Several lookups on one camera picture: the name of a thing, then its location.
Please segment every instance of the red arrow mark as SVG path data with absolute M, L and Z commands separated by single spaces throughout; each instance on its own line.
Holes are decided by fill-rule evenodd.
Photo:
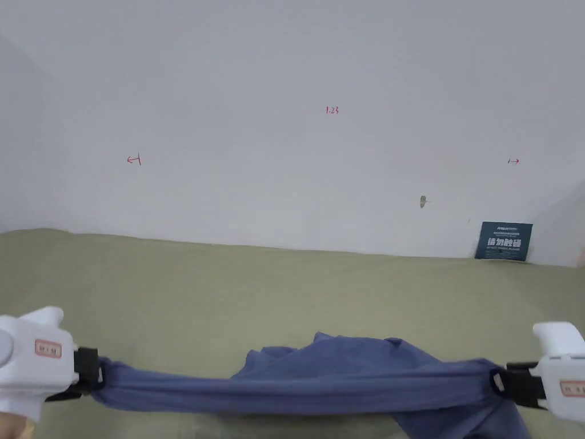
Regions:
M 128 160 L 127 160 L 128 163 L 132 163 L 132 162 L 134 162 L 134 160 L 138 160 L 138 164 L 142 166 L 142 162 L 140 161 L 140 154 L 138 154 L 138 157 L 136 157 L 135 159 L 131 159 L 130 157 L 132 157 L 132 156 L 128 156 Z

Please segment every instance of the green floor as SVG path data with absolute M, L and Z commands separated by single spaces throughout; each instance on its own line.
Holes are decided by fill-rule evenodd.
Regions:
M 139 368 L 227 377 L 317 331 L 401 337 L 445 360 L 531 361 L 538 321 L 585 332 L 585 270 L 200 245 L 54 230 L 0 235 L 2 314 L 63 308 L 77 344 Z M 534 438 L 579 426 L 523 410 Z M 288 419 L 46 404 L 35 438 L 400 438 L 389 416 Z

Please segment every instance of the blue sign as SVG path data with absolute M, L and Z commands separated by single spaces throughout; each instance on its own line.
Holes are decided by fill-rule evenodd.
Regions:
M 511 259 L 526 261 L 532 224 L 488 222 L 481 225 L 476 259 Z

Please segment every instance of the white wall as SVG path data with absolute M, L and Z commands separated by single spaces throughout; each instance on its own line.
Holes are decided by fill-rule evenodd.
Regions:
M 514 221 L 532 262 L 585 246 L 552 227 L 585 221 L 582 1 L 0 5 L 3 231 L 467 257 Z

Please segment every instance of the person's hand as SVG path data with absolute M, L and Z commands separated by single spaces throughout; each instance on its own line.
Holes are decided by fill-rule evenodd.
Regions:
M 0 413 L 0 439 L 30 439 L 34 427 L 24 416 Z

